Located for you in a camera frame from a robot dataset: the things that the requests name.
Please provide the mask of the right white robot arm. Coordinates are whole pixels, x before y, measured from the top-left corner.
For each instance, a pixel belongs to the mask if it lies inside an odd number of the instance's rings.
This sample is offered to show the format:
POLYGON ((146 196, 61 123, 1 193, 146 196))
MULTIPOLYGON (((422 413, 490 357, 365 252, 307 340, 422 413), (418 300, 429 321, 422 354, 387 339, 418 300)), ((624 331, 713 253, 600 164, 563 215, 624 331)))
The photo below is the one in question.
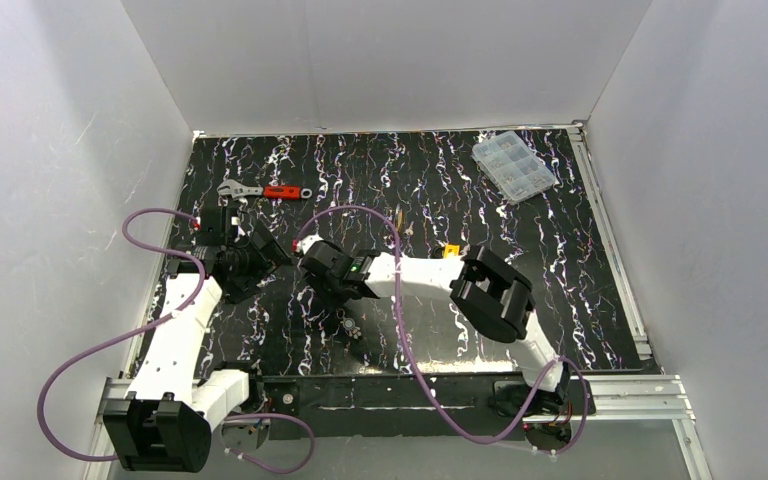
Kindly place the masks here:
POLYGON ((595 407, 589 385, 562 360, 537 311, 529 279, 490 249, 435 258, 397 257, 380 250, 349 254, 309 235, 293 244, 303 278, 331 308, 361 299, 404 297, 447 301, 484 339, 502 345, 519 373, 494 386, 487 401, 498 415, 550 415, 555 424, 595 407))

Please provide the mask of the yellow padlock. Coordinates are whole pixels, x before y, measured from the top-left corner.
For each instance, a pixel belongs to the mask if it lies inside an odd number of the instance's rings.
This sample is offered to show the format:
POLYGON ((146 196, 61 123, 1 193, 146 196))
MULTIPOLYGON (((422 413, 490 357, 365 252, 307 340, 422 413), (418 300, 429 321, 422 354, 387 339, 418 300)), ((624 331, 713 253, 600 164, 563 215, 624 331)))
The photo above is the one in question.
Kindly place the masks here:
POLYGON ((435 247, 431 254, 431 256, 434 259, 457 258, 460 255, 461 255, 461 246, 458 244, 450 244, 450 243, 435 247))

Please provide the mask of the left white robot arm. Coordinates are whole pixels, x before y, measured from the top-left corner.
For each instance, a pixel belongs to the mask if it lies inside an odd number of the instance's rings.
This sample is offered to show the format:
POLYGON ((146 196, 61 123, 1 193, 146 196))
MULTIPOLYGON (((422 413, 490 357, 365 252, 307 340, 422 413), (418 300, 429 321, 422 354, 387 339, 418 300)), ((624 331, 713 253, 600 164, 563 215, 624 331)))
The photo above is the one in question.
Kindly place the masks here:
POLYGON ((129 471, 199 472, 214 431, 249 397, 249 375, 222 367, 197 381, 195 369, 212 316, 223 303, 257 294, 290 256, 259 220, 205 215, 195 242, 176 247, 168 265, 160 325, 123 398, 102 419, 121 466, 129 471))

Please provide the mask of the large brass padlock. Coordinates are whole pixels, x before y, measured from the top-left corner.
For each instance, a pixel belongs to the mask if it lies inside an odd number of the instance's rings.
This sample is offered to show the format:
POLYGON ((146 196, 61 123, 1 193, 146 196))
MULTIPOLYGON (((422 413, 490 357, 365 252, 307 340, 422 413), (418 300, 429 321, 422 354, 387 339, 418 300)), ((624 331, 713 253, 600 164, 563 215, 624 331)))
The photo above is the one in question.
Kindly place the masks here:
POLYGON ((394 209, 393 224, 398 233, 403 232, 404 223, 405 223, 404 210, 401 205, 397 205, 394 209))

